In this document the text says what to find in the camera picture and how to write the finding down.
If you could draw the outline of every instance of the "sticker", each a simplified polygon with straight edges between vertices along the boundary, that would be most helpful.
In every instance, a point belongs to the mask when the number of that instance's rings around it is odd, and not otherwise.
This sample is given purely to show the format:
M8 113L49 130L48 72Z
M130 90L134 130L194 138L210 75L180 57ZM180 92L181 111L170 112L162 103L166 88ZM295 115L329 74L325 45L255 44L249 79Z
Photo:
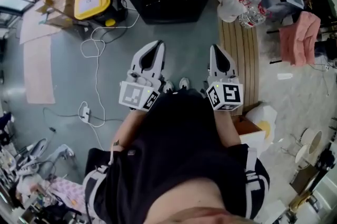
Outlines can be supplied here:
M80 0L79 11L84 13L100 5L100 0Z
M234 110L236 107L238 107L238 105L224 104L218 110L224 110L224 111L226 111L226 110Z
M143 88L127 84L123 96L123 103L138 106L143 94Z
M147 99L145 105L143 106L145 109L150 109L153 105L154 101L157 99L158 94L156 92L152 92L149 99Z
M223 85L223 93L225 102L240 103L239 86L237 85Z
M217 106L220 103L219 96L217 95L214 87L211 87L211 89L207 92L207 94L213 107Z

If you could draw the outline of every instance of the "white sneaker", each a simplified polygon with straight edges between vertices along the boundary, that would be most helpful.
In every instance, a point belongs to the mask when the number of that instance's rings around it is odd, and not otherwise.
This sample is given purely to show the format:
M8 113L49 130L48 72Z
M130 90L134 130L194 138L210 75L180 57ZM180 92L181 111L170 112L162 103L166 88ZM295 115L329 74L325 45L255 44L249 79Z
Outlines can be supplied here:
M190 89L190 80L186 77L181 78L179 82L179 88L180 89Z
M169 93L170 91L171 92L174 91L173 83L170 80L166 81L166 84L164 85L163 91L164 91L164 93Z

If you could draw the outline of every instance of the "power strip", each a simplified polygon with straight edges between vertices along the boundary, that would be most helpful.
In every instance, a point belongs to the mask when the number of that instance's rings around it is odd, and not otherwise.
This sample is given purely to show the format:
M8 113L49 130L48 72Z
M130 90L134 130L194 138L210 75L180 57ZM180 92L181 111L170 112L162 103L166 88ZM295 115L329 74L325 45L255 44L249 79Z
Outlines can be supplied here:
M87 106L83 107L83 113L81 120L85 123L89 123L90 109Z

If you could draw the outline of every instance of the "pink towel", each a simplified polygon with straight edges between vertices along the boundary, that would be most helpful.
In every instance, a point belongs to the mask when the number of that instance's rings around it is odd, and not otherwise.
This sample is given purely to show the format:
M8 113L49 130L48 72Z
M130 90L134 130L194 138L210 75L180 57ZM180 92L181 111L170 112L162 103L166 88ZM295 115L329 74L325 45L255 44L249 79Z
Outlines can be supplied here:
M280 28L282 60L295 66L314 64L320 23L317 16L303 11L296 23Z

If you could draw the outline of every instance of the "pink fabric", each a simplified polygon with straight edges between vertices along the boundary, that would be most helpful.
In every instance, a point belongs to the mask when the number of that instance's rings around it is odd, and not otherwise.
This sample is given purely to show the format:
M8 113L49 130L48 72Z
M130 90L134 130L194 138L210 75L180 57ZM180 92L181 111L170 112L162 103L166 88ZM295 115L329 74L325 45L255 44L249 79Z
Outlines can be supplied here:
M84 187L82 185L60 177L56 177L52 183L44 180L41 185L44 189L61 198L68 207L86 214ZM96 216L91 208L89 208L89 214L91 217Z
M314 64L314 46L320 24L317 16L303 11L296 23L280 28L282 60L295 66Z

